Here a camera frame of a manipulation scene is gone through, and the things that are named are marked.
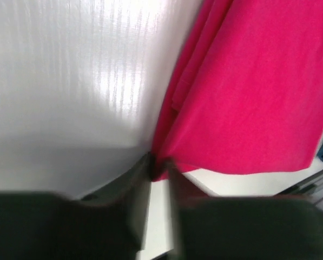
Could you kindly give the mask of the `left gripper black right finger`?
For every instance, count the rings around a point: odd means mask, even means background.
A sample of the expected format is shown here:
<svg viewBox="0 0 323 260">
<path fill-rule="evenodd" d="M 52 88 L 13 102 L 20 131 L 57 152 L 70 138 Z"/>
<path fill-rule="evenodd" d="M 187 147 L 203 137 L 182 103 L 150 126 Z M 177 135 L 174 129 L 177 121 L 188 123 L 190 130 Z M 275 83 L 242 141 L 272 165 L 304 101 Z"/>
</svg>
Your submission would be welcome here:
<svg viewBox="0 0 323 260">
<path fill-rule="evenodd" d="M 172 160 L 169 259 L 323 259 L 323 211 L 304 194 L 213 197 Z"/>
</svg>

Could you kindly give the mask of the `magenta t shirt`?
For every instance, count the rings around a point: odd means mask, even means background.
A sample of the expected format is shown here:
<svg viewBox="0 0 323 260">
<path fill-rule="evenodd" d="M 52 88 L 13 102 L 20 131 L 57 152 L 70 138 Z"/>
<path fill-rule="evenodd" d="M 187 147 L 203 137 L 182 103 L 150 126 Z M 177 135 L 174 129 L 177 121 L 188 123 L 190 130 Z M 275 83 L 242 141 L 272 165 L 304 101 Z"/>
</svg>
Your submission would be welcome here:
<svg viewBox="0 0 323 260">
<path fill-rule="evenodd" d="M 323 133 L 323 1 L 204 1 L 157 123 L 153 179 L 295 172 Z"/>
</svg>

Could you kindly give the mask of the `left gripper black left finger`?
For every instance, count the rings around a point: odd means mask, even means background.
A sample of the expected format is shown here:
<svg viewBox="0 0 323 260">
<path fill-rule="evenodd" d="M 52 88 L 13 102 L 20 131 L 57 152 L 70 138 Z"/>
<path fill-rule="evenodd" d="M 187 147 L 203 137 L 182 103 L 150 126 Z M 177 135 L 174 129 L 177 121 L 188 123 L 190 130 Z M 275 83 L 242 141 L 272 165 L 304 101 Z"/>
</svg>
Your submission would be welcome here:
<svg viewBox="0 0 323 260">
<path fill-rule="evenodd" d="M 151 166 L 145 154 L 82 199 L 0 191 L 0 259 L 135 259 L 144 243 Z"/>
</svg>

